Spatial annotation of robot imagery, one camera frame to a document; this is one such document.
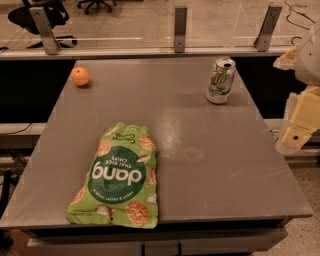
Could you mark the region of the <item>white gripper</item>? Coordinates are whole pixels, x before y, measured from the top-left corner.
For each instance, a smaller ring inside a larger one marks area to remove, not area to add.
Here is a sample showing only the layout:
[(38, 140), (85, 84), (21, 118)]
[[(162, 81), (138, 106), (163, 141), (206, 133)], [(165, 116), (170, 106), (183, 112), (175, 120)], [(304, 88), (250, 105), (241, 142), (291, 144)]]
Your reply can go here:
[(303, 36), (298, 46), (292, 46), (278, 57), (273, 67), (295, 69), (296, 79), (308, 84), (300, 94), (290, 93), (286, 102), (284, 123), (275, 149), (288, 155), (299, 151), (320, 129), (320, 20)]

